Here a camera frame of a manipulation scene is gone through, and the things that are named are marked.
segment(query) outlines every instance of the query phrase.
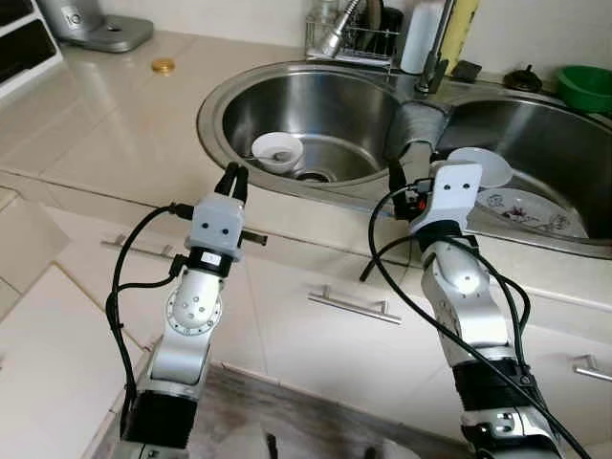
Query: beige countertop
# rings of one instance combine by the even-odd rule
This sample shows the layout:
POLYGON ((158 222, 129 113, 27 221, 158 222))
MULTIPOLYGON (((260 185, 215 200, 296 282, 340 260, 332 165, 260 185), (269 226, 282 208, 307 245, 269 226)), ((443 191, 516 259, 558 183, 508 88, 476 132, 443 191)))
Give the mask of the beige countertop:
MULTIPOLYGON (((125 55, 64 49, 66 62, 0 101, 0 186, 15 180, 63 186, 148 206, 195 203, 222 175, 200 145, 196 113, 219 83, 302 51, 157 32, 125 55), (169 76, 152 59, 174 57, 169 76)), ((369 215, 251 186, 247 225, 299 240, 368 253, 369 215)), ((405 235, 383 221, 381 244, 405 235)), ((612 312, 612 262, 479 237, 498 270, 532 293, 612 312)))

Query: green bowl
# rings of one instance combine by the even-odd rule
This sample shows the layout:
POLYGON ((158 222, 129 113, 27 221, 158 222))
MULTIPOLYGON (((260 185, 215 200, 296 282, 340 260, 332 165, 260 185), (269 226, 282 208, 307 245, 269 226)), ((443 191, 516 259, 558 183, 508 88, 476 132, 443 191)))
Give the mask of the green bowl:
POLYGON ((612 112, 612 72, 584 65, 564 67, 558 73, 557 94, 583 112, 612 112))

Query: wall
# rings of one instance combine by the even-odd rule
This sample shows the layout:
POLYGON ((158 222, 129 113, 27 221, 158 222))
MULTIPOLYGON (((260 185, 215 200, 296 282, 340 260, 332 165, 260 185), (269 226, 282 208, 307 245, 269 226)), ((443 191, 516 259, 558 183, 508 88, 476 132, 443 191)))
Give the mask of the wall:
MULTIPOLYGON (((407 8, 415 0, 386 0, 407 8)), ((301 46, 311 0, 100 0, 105 11, 159 29, 301 46)), ((612 0, 481 0, 463 58, 504 74, 534 64, 544 77, 566 63, 612 68, 612 0)))

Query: faucet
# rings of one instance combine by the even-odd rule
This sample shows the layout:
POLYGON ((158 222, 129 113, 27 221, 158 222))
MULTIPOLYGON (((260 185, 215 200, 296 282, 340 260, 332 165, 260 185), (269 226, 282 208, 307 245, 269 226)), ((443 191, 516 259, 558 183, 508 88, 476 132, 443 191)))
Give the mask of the faucet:
MULTIPOLYGON (((351 0, 342 16, 340 16, 334 23, 334 27, 330 30, 318 43, 318 49, 322 54, 328 57, 335 57, 338 54, 340 46, 342 44, 342 32, 348 24, 351 16, 355 13, 360 0, 351 0)), ((442 77, 447 70, 448 60, 442 60, 442 42, 444 36, 447 33, 448 22, 452 9, 454 8, 456 0, 445 0, 444 7, 442 9, 442 16, 440 17, 440 23, 438 24, 438 30, 433 40, 431 50, 427 54, 425 66, 423 72, 419 76, 414 88, 423 94, 435 94, 440 86, 442 77)))
POLYGON ((414 89, 423 94, 435 94, 438 91, 442 77, 448 67, 448 59, 442 60, 442 42, 447 33, 448 22, 456 0, 446 0, 442 9, 442 16, 438 24, 438 30, 433 40, 431 50, 427 54, 423 72, 419 76, 414 89))

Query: stainless steel sink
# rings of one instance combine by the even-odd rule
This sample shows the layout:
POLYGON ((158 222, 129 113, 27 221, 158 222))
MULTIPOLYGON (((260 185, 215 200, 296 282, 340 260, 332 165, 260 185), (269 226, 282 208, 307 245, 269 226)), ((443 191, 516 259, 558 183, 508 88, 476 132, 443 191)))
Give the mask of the stainless steel sink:
MULTIPOLYGON (((385 136, 401 103, 419 98, 414 77, 337 64, 289 62, 253 69, 220 85, 198 115, 205 150, 219 165, 246 165, 273 191, 369 211, 387 191, 385 136), (305 161, 277 176, 260 168, 251 144, 285 131, 300 137, 305 161)), ((510 186, 574 212, 588 239, 529 229, 477 206, 470 230, 557 251, 612 258, 612 122, 585 117, 543 96, 498 85, 444 82, 430 102, 453 107, 437 145, 493 149, 514 169, 510 186)), ((401 159, 407 179, 428 171, 428 149, 401 159)))

